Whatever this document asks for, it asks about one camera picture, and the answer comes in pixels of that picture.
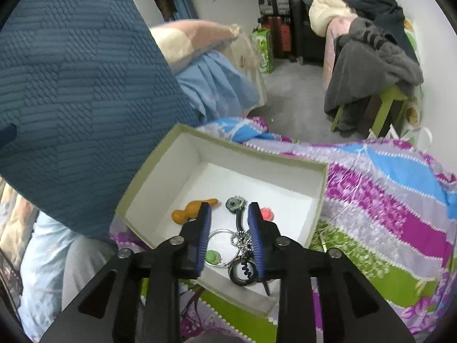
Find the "stool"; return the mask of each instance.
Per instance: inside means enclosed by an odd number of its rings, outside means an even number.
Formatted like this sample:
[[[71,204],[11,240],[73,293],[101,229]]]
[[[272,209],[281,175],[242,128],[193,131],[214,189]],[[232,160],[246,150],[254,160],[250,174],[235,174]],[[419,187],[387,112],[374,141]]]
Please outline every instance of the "stool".
[[[392,85],[385,89],[382,93],[379,94],[381,98],[381,107],[379,107],[378,114],[374,120],[372,131],[378,137],[381,133],[381,129],[384,126],[384,123],[387,119],[387,115],[389,114],[390,108],[392,107],[392,103],[394,100],[398,100],[403,102],[400,113],[398,114],[397,120],[395,121],[395,126],[398,127],[399,122],[403,118],[404,112],[406,111],[406,107],[408,103],[406,100],[408,97],[401,92],[397,85]],[[333,121],[332,127],[330,128],[331,132],[336,130],[338,126],[338,122],[340,121],[340,117],[343,114],[344,105],[341,105],[336,113],[335,120]]]

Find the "orange toy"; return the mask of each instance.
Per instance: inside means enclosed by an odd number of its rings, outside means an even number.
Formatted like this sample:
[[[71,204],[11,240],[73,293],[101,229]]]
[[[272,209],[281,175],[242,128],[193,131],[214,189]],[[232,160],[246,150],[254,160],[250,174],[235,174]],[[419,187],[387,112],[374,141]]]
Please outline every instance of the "orange toy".
[[[210,198],[209,200],[201,200],[201,201],[191,201],[187,204],[184,210],[175,210],[171,213],[171,218],[176,224],[183,225],[189,218],[196,218],[198,212],[200,211],[200,206],[202,206],[202,202],[207,202],[211,206],[216,205],[219,200],[216,198]]]

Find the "quilted blue fabric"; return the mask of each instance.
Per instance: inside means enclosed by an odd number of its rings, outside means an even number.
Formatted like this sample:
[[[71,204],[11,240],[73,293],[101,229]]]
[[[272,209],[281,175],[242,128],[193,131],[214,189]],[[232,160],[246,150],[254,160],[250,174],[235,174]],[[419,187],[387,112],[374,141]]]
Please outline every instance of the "quilted blue fabric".
[[[176,122],[197,117],[132,0],[21,0],[0,32],[0,175],[71,230],[108,236]]]

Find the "green carton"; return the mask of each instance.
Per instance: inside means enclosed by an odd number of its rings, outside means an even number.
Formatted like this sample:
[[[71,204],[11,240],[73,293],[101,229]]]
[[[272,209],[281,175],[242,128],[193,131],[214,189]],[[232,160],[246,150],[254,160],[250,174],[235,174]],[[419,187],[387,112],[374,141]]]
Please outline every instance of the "green carton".
[[[271,38],[271,29],[257,28],[252,32],[252,36],[257,40],[257,45],[262,54],[260,72],[271,73],[273,70],[273,40]]]

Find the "screw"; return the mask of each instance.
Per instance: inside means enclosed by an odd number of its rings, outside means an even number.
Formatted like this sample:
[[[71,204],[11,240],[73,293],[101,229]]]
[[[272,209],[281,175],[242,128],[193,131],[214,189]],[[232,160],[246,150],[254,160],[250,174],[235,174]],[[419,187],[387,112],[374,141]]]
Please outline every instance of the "screw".
[[[343,256],[343,253],[340,249],[333,248],[328,251],[328,255],[330,255],[331,258],[339,259]]]
[[[276,244],[279,246],[287,246],[290,244],[290,239],[284,236],[280,236],[276,239]]]
[[[129,256],[131,256],[132,253],[133,252],[130,249],[124,248],[117,252],[117,257],[121,258],[121,259],[125,259],[125,258],[128,258]]]
[[[170,244],[172,245],[181,245],[184,242],[184,237],[175,236],[170,239]]]

